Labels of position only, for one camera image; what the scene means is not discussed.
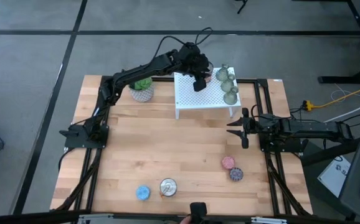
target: desk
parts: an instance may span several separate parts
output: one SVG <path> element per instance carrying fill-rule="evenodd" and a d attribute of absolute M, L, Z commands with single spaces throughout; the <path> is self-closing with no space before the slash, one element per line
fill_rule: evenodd
<path fill-rule="evenodd" d="M 85 76 L 74 122 L 92 114 L 101 78 Z M 282 81 L 268 80 L 268 85 L 274 113 L 289 116 Z M 256 102 L 253 85 L 238 86 L 242 106 L 251 108 Z M 229 129 L 227 123 L 240 117 L 240 111 L 230 119 L 225 108 L 187 110 L 175 120 L 174 110 L 173 82 L 155 82 L 154 96 L 147 103 L 132 99 L 127 87 L 123 90 L 117 105 L 110 110 L 109 139 L 102 152 L 92 211 L 184 215 L 190 212 L 191 202 L 205 202 L 208 215 L 273 215 L 258 137 L 250 135 L 250 147 L 242 149 L 240 139 L 225 131 Z M 51 208 L 64 202 L 77 185 L 84 155 L 85 149 L 74 149 L 63 159 Z M 233 156 L 236 166 L 243 170 L 240 182 L 231 181 L 222 168 L 224 156 Z M 288 187 L 311 212 L 299 159 L 286 153 L 282 158 Z M 161 198 L 159 184 L 168 177 L 177 182 L 178 191 L 173 197 Z M 136 198 L 139 185 L 151 189 L 145 202 Z M 87 192 L 86 186 L 81 208 L 85 207 Z M 283 212 L 279 188 L 277 195 Z"/>

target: pink object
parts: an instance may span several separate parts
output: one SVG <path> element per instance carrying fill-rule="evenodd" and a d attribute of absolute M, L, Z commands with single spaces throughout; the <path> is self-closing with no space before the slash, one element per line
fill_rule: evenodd
<path fill-rule="evenodd" d="M 222 165 L 226 169 L 233 169 L 235 164 L 235 160 L 231 156 L 226 156 L 222 160 Z"/>

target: green succulent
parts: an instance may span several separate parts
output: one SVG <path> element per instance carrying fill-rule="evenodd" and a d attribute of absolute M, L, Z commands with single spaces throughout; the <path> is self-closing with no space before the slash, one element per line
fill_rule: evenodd
<path fill-rule="evenodd" d="M 152 83 L 153 79 L 149 77 L 130 84 L 130 88 L 134 90 L 146 90 L 151 86 Z"/>

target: yellow cable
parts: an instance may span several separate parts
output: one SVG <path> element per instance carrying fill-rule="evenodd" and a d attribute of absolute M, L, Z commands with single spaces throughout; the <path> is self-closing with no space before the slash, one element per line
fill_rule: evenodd
<path fill-rule="evenodd" d="M 350 94 L 348 94 L 348 95 L 346 95 L 346 96 L 343 96 L 343 97 L 341 97 L 341 98 L 339 98 L 339 99 L 337 99 L 337 100 L 331 101 L 331 102 L 329 102 L 329 103 L 326 103 L 326 104 L 320 105 L 320 106 L 315 106 L 315 105 L 311 104 L 311 103 L 308 101 L 308 111 L 311 111 L 311 110 L 314 109 L 314 108 L 324 108 L 324 107 L 326 107 L 326 106 L 328 106 L 328 105 L 331 105 L 331 104 L 333 104 L 333 103 L 335 103 L 335 102 L 338 102 L 339 100 L 343 100 L 343 99 L 345 99 L 345 98 L 347 98 L 347 97 L 349 97 L 349 96 L 351 96 L 351 95 L 354 95 L 354 94 L 356 94 L 356 93 L 359 93 L 359 92 L 360 92 L 360 90 L 355 91 L 355 92 L 352 92 L 352 93 L 350 93 Z"/>

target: gray floor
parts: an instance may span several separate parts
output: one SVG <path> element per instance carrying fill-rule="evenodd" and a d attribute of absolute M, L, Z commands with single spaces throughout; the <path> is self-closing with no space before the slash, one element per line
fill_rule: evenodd
<path fill-rule="evenodd" d="M 71 30 L 81 0 L 0 1 L 0 29 Z M 354 1 L 360 13 L 360 1 Z M 250 0 L 241 15 L 233 1 L 89 0 L 80 30 L 358 30 L 347 4 Z M 152 57 L 160 35 L 78 36 L 45 140 L 24 212 L 49 209 L 66 129 L 84 75 L 112 75 Z M 194 36 L 180 35 L 182 40 Z M 37 130 L 68 44 L 68 36 L 0 36 L 0 215 L 12 208 Z M 161 52 L 180 47 L 164 42 Z M 360 70 L 360 40 L 345 37 L 261 37 L 213 35 L 201 50 L 219 66 L 229 62 L 238 77 L 281 78 L 288 103 L 330 101 L 335 85 L 320 85 L 320 75 L 351 75 Z M 340 85 L 353 91 L 360 85 Z M 305 113 L 326 120 L 360 106 L 360 97 Z M 360 126 L 354 128 L 360 136 Z M 314 213 L 342 218 L 311 197 Z"/>

